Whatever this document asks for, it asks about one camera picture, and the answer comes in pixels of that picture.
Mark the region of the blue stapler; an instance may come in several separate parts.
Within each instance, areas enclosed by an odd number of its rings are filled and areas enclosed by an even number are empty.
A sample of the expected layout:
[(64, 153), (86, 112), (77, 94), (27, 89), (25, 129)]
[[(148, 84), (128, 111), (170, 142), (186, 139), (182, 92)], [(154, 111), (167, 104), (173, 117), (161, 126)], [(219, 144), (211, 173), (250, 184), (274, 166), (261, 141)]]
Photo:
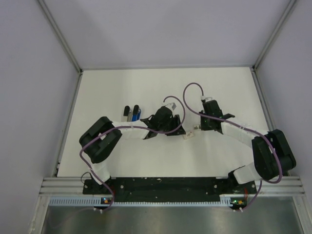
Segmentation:
[(131, 121), (140, 120), (141, 109), (138, 105), (135, 105), (132, 112), (132, 119)]

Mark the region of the white staple box with red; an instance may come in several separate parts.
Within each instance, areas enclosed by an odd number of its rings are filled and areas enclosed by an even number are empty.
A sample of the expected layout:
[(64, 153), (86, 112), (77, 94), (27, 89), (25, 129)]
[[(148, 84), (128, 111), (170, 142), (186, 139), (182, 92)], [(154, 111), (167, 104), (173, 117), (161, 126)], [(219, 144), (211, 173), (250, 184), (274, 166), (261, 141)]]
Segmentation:
[(192, 138), (194, 136), (195, 135), (194, 135), (193, 131), (188, 131), (188, 132), (186, 132), (186, 134), (183, 135), (183, 138), (184, 139), (190, 139), (190, 138)]

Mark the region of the grey stapler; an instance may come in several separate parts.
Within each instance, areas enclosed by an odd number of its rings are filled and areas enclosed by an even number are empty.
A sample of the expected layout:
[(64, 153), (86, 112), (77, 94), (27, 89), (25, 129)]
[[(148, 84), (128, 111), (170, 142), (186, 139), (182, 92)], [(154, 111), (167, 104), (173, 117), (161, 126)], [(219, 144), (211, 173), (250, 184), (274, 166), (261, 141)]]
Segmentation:
[(125, 106), (121, 117), (122, 122), (130, 122), (132, 120), (132, 110), (130, 106)]

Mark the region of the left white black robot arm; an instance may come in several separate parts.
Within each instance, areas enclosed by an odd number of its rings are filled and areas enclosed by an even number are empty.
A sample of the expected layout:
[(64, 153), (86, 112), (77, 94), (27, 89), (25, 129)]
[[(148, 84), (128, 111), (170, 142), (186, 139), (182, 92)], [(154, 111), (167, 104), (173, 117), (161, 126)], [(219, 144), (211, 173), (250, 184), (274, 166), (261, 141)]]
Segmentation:
[(130, 122), (114, 122), (108, 117), (101, 117), (80, 137), (80, 157), (89, 167), (94, 180), (93, 186), (99, 193), (106, 193), (110, 189), (110, 173), (106, 159), (121, 139), (147, 140), (158, 134), (186, 134), (179, 115), (174, 114), (175, 108), (174, 103), (169, 103), (161, 106), (148, 118)]

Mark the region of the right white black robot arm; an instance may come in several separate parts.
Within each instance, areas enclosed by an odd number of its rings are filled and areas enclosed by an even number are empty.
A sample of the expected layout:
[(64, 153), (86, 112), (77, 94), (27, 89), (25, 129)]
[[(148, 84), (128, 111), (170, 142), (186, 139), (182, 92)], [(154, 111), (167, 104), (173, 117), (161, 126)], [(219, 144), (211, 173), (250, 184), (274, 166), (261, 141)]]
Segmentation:
[(281, 130), (249, 131), (250, 127), (238, 123), (234, 115), (223, 114), (216, 100), (206, 98), (201, 102), (201, 130), (217, 131), (252, 149), (253, 162), (228, 174), (227, 185), (231, 192), (239, 193), (248, 182), (259, 179), (269, 181), (296, 167), (292, 150)]

